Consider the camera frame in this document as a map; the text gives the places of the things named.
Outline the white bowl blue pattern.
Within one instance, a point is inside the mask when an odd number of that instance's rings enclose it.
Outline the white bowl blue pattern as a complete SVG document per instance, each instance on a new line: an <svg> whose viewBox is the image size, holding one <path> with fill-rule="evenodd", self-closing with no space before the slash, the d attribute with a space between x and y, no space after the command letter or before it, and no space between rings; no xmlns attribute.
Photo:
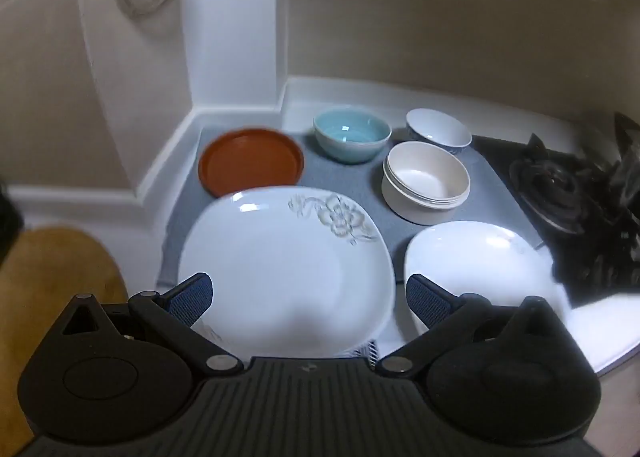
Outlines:
<svg viewBox="0 0 640 457"><path fill-rule="evenodd" d="M472 144L472 134L456 118L431 108L415 108L406 115L410 136L457 155Z"/></svg>

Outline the light blue ceramic bowl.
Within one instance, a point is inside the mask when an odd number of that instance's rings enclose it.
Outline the light blue ceramic bowl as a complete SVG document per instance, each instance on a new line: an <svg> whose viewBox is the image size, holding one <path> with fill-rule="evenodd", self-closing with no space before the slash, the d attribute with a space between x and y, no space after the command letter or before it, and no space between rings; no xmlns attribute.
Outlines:
<svg viewBox="0 0 640 457"><path fill-rule="evenodd" d="M354 107L335 107L314 117L314 136L322 151L347 165L370 162L392 132L385 120Z"/></svg>

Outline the cream bowls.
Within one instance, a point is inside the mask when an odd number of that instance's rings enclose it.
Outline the cream bowls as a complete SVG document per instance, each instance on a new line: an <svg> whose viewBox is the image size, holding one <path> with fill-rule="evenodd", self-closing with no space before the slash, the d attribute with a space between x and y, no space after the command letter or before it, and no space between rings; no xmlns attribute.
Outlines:
<svg viewBox="0 0 640 457"><path fill-rule="evenodd" d="M398 143L384 159L382 196L395 214L411 223L431 226L449 221L470 191L465 165L432 144Z"/></svg>

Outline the grey dish mat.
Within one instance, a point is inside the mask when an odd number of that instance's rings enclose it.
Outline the grey dish mat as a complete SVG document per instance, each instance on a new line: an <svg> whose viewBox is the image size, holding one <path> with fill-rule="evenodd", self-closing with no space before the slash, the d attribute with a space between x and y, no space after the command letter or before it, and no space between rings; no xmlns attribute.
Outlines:
<svg viewBox="0 0 640 457"><path fill-rule="evenodd" d="M299 184L343 194L363 206L383 234L395 274L400 275L409 240L420 228L398 217L384 202L381 182L382 162L386 154L377 154L363 165L342 165L324 156L311 134L295 134L293 139L302 147L305 156L305 168ZM485 157L469 147L458 155L458 159L471 177L471 193L454 218L499 225L518 233L534 248L542 246L544 241L534 225ZM178 266L186 236L213 201L213 197L202 188L198 180L198 164L193 162L166 226L158 286L169 288L178 284Z"/></svg>

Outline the large white floral plate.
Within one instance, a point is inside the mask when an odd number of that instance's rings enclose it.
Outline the large white floral plate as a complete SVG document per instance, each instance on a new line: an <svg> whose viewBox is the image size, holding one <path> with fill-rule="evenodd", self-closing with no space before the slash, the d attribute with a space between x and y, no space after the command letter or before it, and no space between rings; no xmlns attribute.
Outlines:
<svg viewBox="0 0 640 457"><path fill-rule="evenodd" d="M179 279L207 274L202 321L240 359L321 359L374 340L393 313L392 259L367 211L320 188L258 188L210 204L184 242Z"/></svg>

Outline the wooden cutting board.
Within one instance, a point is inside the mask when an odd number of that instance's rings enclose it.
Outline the wooden cutting board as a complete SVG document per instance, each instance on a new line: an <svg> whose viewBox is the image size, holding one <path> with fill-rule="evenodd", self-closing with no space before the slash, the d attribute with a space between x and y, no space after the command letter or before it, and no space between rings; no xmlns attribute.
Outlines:
<svg viewBox="0 0 640 457"><path fill-rule="evenodd" d="M17 399L28 360L68 301L91 293L104 303L128 299L119 267L106 248L79 229L51 226L17 237L1 264L1 454L32 439Z"/></svg>

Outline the black gas stove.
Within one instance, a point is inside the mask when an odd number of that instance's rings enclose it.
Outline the black gas stove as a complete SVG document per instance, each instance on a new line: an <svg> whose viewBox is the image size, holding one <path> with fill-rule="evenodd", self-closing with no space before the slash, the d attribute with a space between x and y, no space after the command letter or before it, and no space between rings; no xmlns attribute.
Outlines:
<svg viewBox="0 0 640 457"><path fill-rule="evenodd" d="M552 151L537 134L473 140L549 249L572 307L639 295L639 125L616 113L614 133L614 164Z"/></svg>

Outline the brown round plate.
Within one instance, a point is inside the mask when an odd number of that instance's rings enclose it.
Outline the brown round plate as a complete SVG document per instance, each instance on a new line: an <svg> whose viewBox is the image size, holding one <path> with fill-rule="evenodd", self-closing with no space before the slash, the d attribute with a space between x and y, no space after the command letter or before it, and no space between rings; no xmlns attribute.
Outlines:
<svg viewBox="0 0 640 457"><path fill-rule="evenodd" d="M222 197L252 188L295 185L305 157L285 134L263 128L233 130L210 142L198 158L198 180Z"/></svg>

